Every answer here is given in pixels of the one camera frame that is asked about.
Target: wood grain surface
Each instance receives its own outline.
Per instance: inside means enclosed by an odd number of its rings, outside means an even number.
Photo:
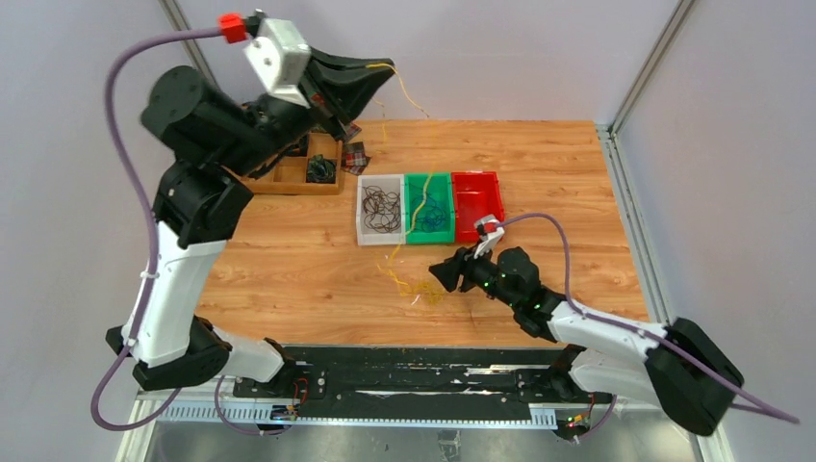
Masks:
[[[646,320],[644,299],[626,243],[595,127],[590,122],[361,122],[372,156],[366,174],[456,170],[498,173],[507,216],[547,212],[564,225],[578,300],[609,313]],[[510,309],[481,291],[445,294],[431,305],[400,296],[377,269],[391,246],[356,243],[357,178],[336,196],[256,195],[234,239],[216,262],[197,314],[226,330],[284,344],[546,347],[513,322]],[[521,245],[541,280],[564,288],[564,254],[542,219],[507,228],[497,250]],[[457,245],[408,245],[395,272],[431,282],[429,265]]]

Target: gray floor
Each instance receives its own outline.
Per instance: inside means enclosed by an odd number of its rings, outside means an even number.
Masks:
[[[652,411],[613,416],[579,446],[545,430],[296,426],[261,438],[240,435],[220,423],[157,423],[146,460],[698,462],[693,441]]]

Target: red connector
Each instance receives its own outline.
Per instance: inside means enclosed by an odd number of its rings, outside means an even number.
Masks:
[[[246,40],[246,25],[238,13],[227,13],[218,19],[218,26],[221,34],[227,39],[227,43],[237,43]]]

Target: yellow cable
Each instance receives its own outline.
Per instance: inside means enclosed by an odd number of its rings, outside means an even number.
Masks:
[[[388,63],[368,64],[368,65],[366,65],[366,67],[368,67],[368,68],[387,67],[390,70],[392,70],[394,72],[394,75],[396,76],[397,80],[399,80],[399,86],[402,88],[402,94],[405,95],[405,99],[407,99],[408,102],[411,103],[415,108],[419,109],[425,115],[425,118],[428,118],[428,119],[431,118],[431,116],[428,114],[428,112],[426,112],[425,109],[422,108],[422,106],[417,104],[417,102],[414,101],[414,99],[411,98],[410,95],[408,95],[408,90],[405,89],[405,82],[402,81],[402,77],[399,75],[399,72],[396,70],[396,67],[394,67],[393,65],[388,64]],[[385,104],[383,104],[380,101],[377,101],[376,99],[373,100],[373,101],[374,101],[375,104],[379,105],[380,108],[382,108],[382,114],[383,114],[383,126],[382,126],[382,129],[383,129],[383,150],[385,151],[387,143],[388,143],[388,134],[386,133],[386,129],[385,129],[385,121],[386,121],[386,118],[385,118]],[[420,214],[420,211],[422,210],[422,207],[425,206],[425,203],[428,200],[428,186],[430,185],[431,179],[433,178],[435,167],[436,167],[436,163],[434,162],[434,164],[431,166],[431,171],[428,173],[428,177],[425,179],[424,185],[422,185],[422,202],[420,203],[420,206],[417,207],[414,210],[414,214],[411,216],[411,228],[408,229],[408,231],[405,232],[405,236],[408,236],[409,234],[414,232],[414,229],[417,227],[417,216]],[[399,279],[399,276],[396,275],[396,273],[394,272],[392,267],[394,265],[394,258],[396,257],[397,253],[399,252],[399,250],[401,248],[402,248],[402,243],[399,243],[399,244],[396,245],[396,247],[394,247],[394,251],[391,252],[391,256],[388,259],[388,268],[387,269],[382,269],[382,267],[380,267],[379,264],[377,264],[377,268],[381,272],[383,272],[384,274],[387,274],[388,276],[390,276],[394,280],[394,282],[397,285],[397,288],[399,289],[399,294],[400,295],[402,295],[402,296],[427,295],[428,303],[430,303],[431,305],[434,305],[434,304],[438,303],[439,301],[441,301],[442,300],[442,293],[439,292],[439,291],[434,291],[433,286],[431,286],[431,284],[429,284],[428,282],[422,281],[422,282],[418,283],[416,287],[412,287],[411,284]]]

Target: wooden box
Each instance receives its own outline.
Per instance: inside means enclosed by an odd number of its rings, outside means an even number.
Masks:
[[[334,161],[337,167],[334,183],[307,183],[306,167],[309,159],[321,154]],[[333,195],[343,190],[344,172],[341,170],[343,143],[322,133],[309,134],[305,157],[285,157],[263,178],[242,178],[241,181],[256,194]]]

